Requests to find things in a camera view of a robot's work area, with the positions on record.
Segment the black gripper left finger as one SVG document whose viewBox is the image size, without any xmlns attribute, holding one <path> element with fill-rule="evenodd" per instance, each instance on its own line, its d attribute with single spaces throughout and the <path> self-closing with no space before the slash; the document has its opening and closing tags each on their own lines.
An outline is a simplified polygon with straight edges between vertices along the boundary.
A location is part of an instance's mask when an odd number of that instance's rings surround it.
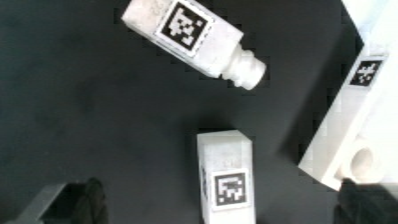
<svg viewBox="0 0 398 224">
<path fill-rule="evenodd" d="M 48 185 L 8 224 L 110 224 L 101 181 Z"/>
</svg>

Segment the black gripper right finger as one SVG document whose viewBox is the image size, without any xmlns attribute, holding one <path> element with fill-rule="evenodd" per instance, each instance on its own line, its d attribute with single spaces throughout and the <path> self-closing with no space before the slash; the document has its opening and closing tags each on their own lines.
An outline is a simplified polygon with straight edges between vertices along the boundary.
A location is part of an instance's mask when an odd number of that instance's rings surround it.
<svg viewBox="0 0 398 224">
<path fill-rule="evenodd" d="M 342 179 L 332 224 L 398 224 L 398 199 L 380 184 Z"/>
</svg>

